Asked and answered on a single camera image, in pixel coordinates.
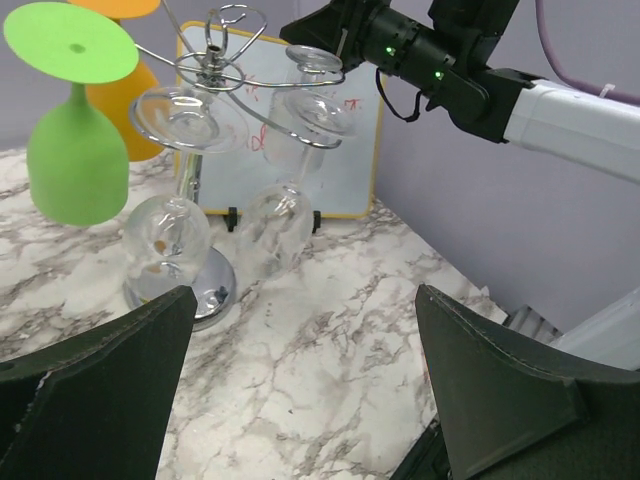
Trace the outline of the orange plastic wine glass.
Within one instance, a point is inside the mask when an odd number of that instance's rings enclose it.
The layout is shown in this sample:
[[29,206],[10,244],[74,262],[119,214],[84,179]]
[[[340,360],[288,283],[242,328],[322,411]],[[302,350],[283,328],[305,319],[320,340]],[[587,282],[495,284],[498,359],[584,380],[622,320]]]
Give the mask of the orange plastic wine glass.
[[[70,0],[69,3],[88,8],[120,24],[122,20],[137,19],[152,14],[159,7],[160,0]],[[136,68],[127,77],[112,83],[86,87],[91,104],[118,129],[131,162],[149,160],[162,151],[160,145],[139,134],[129,120],[131,103],[147,90],[158,85],[151,69],[142,58],[139,58]]]

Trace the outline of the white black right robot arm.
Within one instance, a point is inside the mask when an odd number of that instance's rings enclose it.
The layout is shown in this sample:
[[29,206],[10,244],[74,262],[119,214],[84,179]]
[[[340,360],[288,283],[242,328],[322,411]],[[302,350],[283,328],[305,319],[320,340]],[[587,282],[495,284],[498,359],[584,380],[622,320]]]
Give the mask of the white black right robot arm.
[[607,365],[639,362],[639,188],[559,159],[603,123],[583,94],[537,86],[499,146],[432,113],[383,127],[376,192],[525,334]]

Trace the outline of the clear wine glass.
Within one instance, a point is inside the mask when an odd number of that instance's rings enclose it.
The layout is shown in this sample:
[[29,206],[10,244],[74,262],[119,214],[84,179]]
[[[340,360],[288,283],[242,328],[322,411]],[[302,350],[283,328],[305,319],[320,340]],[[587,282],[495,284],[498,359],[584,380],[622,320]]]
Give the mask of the clear wine glass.
[[186,86],[155,87],[133,103],[130,119],[156,143],[180,154],[173,193],[140,203],[123,232],[125,284],[143,302],[191,286],[205,265],[209,222],[192,200],[190,168],[206,155],[244,147],[248,125],[230,103]]
[[[355,133],[354,120],[354,133],[343,140],[353,137]],[[337,148],[343,141],[321,144],[287,130],[284,134],[304,144],[327,150]],[[314,213],[302,188],[306,175],[298,178],[287,172],[283,180],[260,191],[243,211],[236,259],[239,272],[250,282],[282,276],[291,269],[309,241]]]

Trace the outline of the green plastic wine glass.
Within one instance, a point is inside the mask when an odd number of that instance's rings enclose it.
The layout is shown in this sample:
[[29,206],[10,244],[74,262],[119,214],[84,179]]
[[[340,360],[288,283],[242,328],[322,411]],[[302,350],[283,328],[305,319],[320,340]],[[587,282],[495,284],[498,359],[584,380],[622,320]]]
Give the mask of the green plastic wine glass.
[[69,98],[41,117],[27,144],[34,205],[65,225],[112,219],[128,199],[129,155],[118,129],[90,104],[86,88],[133,72],[139,62],[133,39],[99,13],[56,1],[14,9],[3,34],[18,58],[71,85]]

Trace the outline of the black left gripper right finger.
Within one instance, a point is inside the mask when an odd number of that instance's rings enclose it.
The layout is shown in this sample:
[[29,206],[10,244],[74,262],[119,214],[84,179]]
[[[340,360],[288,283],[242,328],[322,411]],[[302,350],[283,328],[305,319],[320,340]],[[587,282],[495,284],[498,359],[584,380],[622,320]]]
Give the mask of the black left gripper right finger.
[[637,372],[527,338],[431,285],[415,308],[453,478],[638,478]]

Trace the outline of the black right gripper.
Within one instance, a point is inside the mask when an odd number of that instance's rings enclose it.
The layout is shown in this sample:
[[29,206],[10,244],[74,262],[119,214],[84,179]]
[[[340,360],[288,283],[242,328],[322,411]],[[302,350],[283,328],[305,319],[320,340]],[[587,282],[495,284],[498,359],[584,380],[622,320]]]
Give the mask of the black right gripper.
[[387,1],[330,1],[284,25],[279,38],[332,53],[349,66],[369,62],[426,95],[460,86],[455,70],[459,42]]

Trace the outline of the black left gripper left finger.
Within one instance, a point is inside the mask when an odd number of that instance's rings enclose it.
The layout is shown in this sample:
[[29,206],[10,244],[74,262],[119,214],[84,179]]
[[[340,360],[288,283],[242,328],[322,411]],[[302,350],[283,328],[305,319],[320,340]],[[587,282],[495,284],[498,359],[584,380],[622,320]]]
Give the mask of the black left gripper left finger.
[[176,287],[2,363],[2,478],[154,478],[196,307]]

